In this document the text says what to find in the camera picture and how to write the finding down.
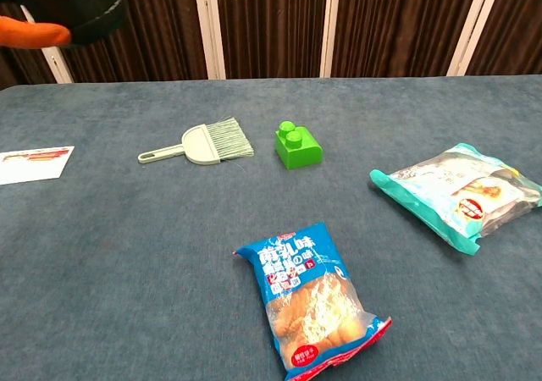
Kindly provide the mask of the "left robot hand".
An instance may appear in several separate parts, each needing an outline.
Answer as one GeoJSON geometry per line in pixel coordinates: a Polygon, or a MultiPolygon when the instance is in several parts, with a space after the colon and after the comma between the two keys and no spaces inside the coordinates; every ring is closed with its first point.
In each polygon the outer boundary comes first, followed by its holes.
{"type": "Polygon", "coordinates": [[[0,46],[21,49],[62,47],[71,43],[69,29],[51,23],[30,23],[0,16],[0,46]]]}

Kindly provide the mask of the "black round lid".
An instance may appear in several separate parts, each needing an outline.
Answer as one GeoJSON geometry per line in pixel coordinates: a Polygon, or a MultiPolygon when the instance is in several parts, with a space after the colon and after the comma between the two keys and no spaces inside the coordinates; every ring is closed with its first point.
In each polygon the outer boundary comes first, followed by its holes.
{"type": "Polygon", "coordinates": [[[85,46],[108,37],[123,24],[126,15],[126,0],[115,0],[103,14],[71,29],[69,45],[85,46]]]}

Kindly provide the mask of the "mint green hand brush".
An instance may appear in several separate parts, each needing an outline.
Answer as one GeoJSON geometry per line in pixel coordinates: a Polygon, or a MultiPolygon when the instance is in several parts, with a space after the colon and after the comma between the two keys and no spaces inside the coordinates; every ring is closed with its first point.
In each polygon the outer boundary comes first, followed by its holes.
{"type": "Polygon", "coordinates": [[[143,152],[137,159],[145,164],[181,155],[197,165],[213,165],[224,160],[252,157],[254,149],[238,121],[231,117],[191,127],[181,136],[180,144],[143,152]]]}

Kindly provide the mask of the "white printed card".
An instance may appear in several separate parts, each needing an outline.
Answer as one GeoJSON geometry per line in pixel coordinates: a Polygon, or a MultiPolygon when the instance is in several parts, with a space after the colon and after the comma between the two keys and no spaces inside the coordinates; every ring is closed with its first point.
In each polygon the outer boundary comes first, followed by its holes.
{"type": "Polygon", "coordinates": [[[0,185],[58,179],[73,146],[0,152],[0,185]]]}

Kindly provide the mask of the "green toy building block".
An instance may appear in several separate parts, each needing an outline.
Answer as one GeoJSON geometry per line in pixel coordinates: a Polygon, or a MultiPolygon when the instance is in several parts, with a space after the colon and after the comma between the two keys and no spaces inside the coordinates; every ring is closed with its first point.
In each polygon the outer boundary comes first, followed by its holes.
{"type": "Polygon", "coordinates": [[[310,130],[289,120],[279,123],[274,150],[288,170],[319,164],[324,155],[323,148],[310,130]]]}

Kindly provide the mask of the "blue biscuit snack bag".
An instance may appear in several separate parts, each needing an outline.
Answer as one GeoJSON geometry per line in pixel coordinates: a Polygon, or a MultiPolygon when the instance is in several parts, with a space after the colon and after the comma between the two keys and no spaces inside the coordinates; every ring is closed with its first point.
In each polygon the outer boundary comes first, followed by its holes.
{"type": "Polygon", "coordinates": [[[310,381],[379,341],[392,324],[367,312],[325,223],[235,251],[253,267],[285,381],[310,381]]]}

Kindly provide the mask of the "teal clear snack bag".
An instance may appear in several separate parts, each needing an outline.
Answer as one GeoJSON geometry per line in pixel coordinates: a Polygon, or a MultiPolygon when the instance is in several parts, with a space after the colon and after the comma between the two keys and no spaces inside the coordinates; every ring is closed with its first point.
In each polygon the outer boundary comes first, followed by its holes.
{"type": "Polygon", "coordinates": [[[387,196],[469,256],[478,252],[479,238],[542,207],[542,185],[467,143],[392,174],[374,169],[369,176],[387,196]]]}

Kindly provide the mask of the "white screen frame post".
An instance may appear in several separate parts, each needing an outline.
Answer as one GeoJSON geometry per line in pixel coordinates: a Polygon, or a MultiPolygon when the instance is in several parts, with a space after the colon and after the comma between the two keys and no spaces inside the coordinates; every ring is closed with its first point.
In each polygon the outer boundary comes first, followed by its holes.
{"type": "Polygon", "coordinates": [[[326,0],[324,12],[324,28],[320,58],[320,78],[329,78],[333,67],[335,48],[335,31],[340,0],[326,0]]]}
{"type": "Polygon", "coordinates": [[[43,57],[58,84],[73,83],[73,77],[58,47],[45,47],[41,49],[43,57]]]}
{"type": "Polygon", "coordinates": [[[210,80],[225,80],[226,70],[218,0],[196,0],[196,6],[207,77],[210,80]]]}
{"type": "Polygon", "coordinates": [[[447,76],[464,76],[482,35],[495,0],[472,0],[447,76]]]}

